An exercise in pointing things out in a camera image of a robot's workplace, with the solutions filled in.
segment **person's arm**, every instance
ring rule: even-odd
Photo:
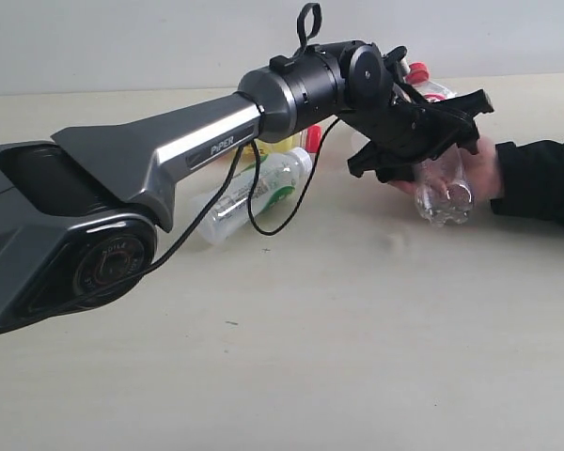
[[[494,214],[553,221],[564,226],[564,143],[496,146],[501,195]]]

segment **black cable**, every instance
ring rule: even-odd
[[[252,205],[253,204],[253,195],[255,194],[255,190],[257,189],[257,185],[259,183],[259,170],[261,168],[261,157],[259,155],[259,149],[257,148],[257,144],[255,144],[255,141],[253,141],[251,143],[251,146],[253,147],[253,154],[255,155],[255,176],[253,178],[253,184],[251,185],[251,191],[249,191],[249,193],[248,193],[248,199],[247,199],[246,203],[247,203],[247,207],[248,207],[249,221],[251,222],[251,225],[253,226],[253,228],[255,228],[256,231],[259,232],[261,235],[272,237],[273,235],[281,232],[282,229],[284,227],[286,227],[290,223],[290,221],[292,221],[294,216],[297,214],[297,211],[299,211],[299,208],[301,207],[301,204],[303,203],[303,199],[305,198],[305,195],[307,193],[307,189],[309,188],[309,185],[311,184],[311,180],[313,179],[313,176],[316,173],[316,168],[318,167],[318,160],[320,159],[321,147],[323,146],[323,142],[325,141],[326,136],[328,136],[328,133],[338,124],[339,121],[340,121],[340,119],[336,119],[332,124],[330,124],[330,126],[328,126],[328,128],[324,132],[323,136],[321,137],[321,141],[320,141],[320,144],[318,145],[318,150],[316,152],[316,158],[314,159],[314,162],[313,162],[313,167],[311,168],[311,172],[309,173],[309,177],[307,178],[307,182],[305,183],[305,186],[303,187],[303,191],[301,192],[299,200],[297,200],[297,204],[294,206],[294,209],[292,210],[292,212],[290,213],[290,215],[286,219],[286,221],[284,221],[284,223],[282,223],[278,228],[276,228],[274,230],[263,230],[257,224],[257,221],[255,220],[255,215],[253,214],[253,205]]]
[[[230,182],[232,181],[232,178],[234,177],[234,173],[236,172],[236,168],[238,166],[238,163],[242,155],[243,155],[243,150],[241,148],[238,148],[238,150],[236,151],[236,155],[234,156],[234,160],[232,161],[232,164],[229,167],[226,178],[222,183],[221,188],[217,191],[217,193],[215,193],[215,195],[211,198],[211,200],[207,203],[207,205],[203,208],[203,210],[201,210],[200,213],[196,216],[195,220],[190,225],[188,225],[188,227],[183,231],[180,237],[171,245],[171,247],[159,259],[157,259],[155,262],[150,264],[145,270],[141,272],[137,272],[136,274],[129,275],[122,279],[119,279],[116,281],[116,283],[111,284],[109,286],[102,287],[100,289],[83,294],[81,296],[77,296],[74,299],[66,303],[63,303],[58,307],[52,308],[39,316],[33,317],[31,319],[17,321],[9,326],[0,327],[0,335],[6,334],[8,332],[17,331],[22,329],[23,327],[28,327],[33,324],[37,324],[41,321],[44,321],[46,319],[58,316],[61,312],[65,310],[69,310],[70,308],[76,306],[78,303],[87,301],[88,299],[91,299],[94,296],[101,295],[104,292],[109,291],[113,289],[113,287],[116,287],[120,284],[129,282],[131,280],[139,279],[140,277],[144,277],[145,275],[161,268],[167,262],[167,260],[169,260],[178,251],[178,249],[181,248],[181,246],[186,242],[186,240],[188,240],[188,237],[192,235],[192,233],[198,227],[198,225],[203,220],[203,218],[207,216],[209,210],[213,207],[213,205],[215,205],[215,203],[217,203],[219,198],[224,194]]]

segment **white table surface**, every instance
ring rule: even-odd
[[[488,90],[497,141],[564,140],[564,75],[446,82]],[[0,143],[227,92],[0,98]],[[563,451],[564,230],[487,208],[433,229],[348,174],[351,136],[282,234],[194,236],[118,302],[1,336],[0,450]],[[162,246],[228,162],[179,185]]]

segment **robotic arm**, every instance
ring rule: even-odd
[[[320,5],[305,5],[299,50],[249,71],[223,98],[0,145],[0,327],[123,296],[155,256],[155,227],[173,228],[176,184],[255,138],[279,142],[337,117],[370,140],[349,159],[351,174],[375,171],[381,182],[412,177],[414,163],[453,144],[476,152],[474,118],[493,111],[484,91],[428,103],[403,81],[404,47],[308,45],[320,27]]]

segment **clear plastic bottle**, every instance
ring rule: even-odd
[[[410,65],[407,83],[415,87],[428,101],[442,101],[457,94],[430,80],[424,63]],[[433,226],[444,226],[452,221],[463,224],[474,207],[472,189],[463,170],[462,155],[450,148],[436,160],[426,160],[414,166],[415,206],[424,219]]]
[[[302,148],[262,156],[258,185],[253,195],[253,214],[257,216],[294,193],[312,167],[309,154]],[[247,200],[254,177],[254,164],[234,176],[224,195],[196,229],[206,241],[220,244],[248,222]],[[198,214],[216,192],[213,190],[191,199],[194,214]]]

